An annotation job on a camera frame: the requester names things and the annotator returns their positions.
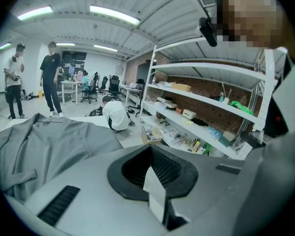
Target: table leg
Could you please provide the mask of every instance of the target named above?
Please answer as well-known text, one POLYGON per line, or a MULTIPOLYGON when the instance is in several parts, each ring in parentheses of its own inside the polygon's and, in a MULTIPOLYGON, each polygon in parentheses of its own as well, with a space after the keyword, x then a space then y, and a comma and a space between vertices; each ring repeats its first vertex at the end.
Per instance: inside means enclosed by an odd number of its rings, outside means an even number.
POLYGON ((78 102, 78 84, 75 84, 75 101, 78 105, 79 104, 79 102, 78 102))
POLYGON ((65 105, 65 102, 64 102, 64 84, 61 83, 61 91, 62 91, 62 104, 65 105))
POLYGON ((125 107, 128 106, 128 97, 129 97, 129 90, 127 90, 127 96, 126 96, 126 103, 125 103, 125 107))

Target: white floor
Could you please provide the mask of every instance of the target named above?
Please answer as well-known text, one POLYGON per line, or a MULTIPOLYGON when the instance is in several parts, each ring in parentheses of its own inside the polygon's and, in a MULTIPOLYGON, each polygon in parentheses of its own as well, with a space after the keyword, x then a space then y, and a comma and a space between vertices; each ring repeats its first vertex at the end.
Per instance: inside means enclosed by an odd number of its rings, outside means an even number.
MULTIPOLYGON (((89 114, 92 110, 99 108, 99 106, 104 106, 102 103, 103 95, 98 95, 97 102, 94 100, 89 104, 88 101, 83 103, 79 102, 79 105, 71 103, 70 101, 66 102, 65 105, 62 105, 62 112, 66 117, 84 117, 86 114, 89 114)), ((125 103, 125 97, 121 96, 122 103, 125 103)), ((41 113, 45 116, 49 115, 49 108, 47 106, 45 98, 35 98, 29 101, 22 101, 23 113, 31 118, 36 113, 41 113)), ((17 115, 18 108, 16 103, 14 104, 14 112, 17 115)), ((10 115, 8 104, 5 101, 4 94, 0 94, 0 131, 2 131, 7 124, 10 122, 7 118, 10 115)), ((128 129, 121 131, 116 134, 118 140, 124 148, 132 147, 135 145, 143 144, 141 140, 141 131, 142 125, 139 122, 139 116, 136 118, 135 114, 130 114, 131 119, 135 122, 136 126, 130 126, 128 129)))

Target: gray jacket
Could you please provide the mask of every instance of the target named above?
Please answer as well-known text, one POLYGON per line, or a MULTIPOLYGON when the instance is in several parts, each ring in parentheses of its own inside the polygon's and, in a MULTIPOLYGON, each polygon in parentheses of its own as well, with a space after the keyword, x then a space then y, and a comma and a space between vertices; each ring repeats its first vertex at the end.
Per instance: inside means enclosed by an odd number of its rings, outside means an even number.
POLYGON ((0 188, 24 202, 73 164, 121 148, 109 128, 36 114, 0 133, 0 188))

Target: seated person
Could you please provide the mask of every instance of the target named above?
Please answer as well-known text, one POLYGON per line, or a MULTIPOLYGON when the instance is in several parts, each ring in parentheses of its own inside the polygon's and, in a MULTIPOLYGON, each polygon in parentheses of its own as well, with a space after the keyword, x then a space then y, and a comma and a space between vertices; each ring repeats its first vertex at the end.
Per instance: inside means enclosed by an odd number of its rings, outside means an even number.
POLYGON ((106 117, 109 127, 117 133, 129 126, 127 112, 120 101, 112 101, 111 97, 103 97, 103 116, 106 117))
MULTIPOLYGON (((83 74, 82 79, 80 81, 80 85, 78 87, 78 94, 81 93, 83 90, 88 90, 88 72, 86 72, 84 69, 81 71, 81 73, 83 74)), ((72 91, 71 93, 71 98, 74 99, 75 98, 75 90, 72 91)))

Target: gray floor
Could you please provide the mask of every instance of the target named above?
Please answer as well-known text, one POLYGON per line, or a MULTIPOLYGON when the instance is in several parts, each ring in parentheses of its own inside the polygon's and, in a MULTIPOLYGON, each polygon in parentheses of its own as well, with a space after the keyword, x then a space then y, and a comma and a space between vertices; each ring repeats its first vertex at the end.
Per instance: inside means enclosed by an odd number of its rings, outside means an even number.
MULTIPOLYGON (((93 100, 91 104, 89 104, 87 101, 79 103, 79 105, 76 105, 75 103, 71 102, 66 102, 64 106, 61 104, 61 108, 63 114, 66 117, 84 117, 86 114, 89 114, 92 110, 99 108, 99 106, 103 107, 102 98, 102 95, 98 95, 97 102, 93 100)), ((122 103, 124 104, 125 97, 121 96, 121 99, 122 103)), ((44 97, 35 98, 30 101, 22 101, 22 106, 23 112, 28 118, 31 118, 36 113, 41 113, 45 116, 49 115, 49 108, 44 97)), ((18 112, 16 103, 14 104, 14 112, 16 114, 18 112)), ((10 120, 7 119, 9 115, 9 107, 5 101, 4 94, 0 94, 0 131, 2 131, 10 122, 10 120)), ((136 126, 130 126, 128 127, 128 129, 116 134, 118 140, 125 148, 142 144, 142 125, 139 122, 139 116, 137 118, 134 114, 130 114, 130 116, 131 119, 135 122, 136 126)))

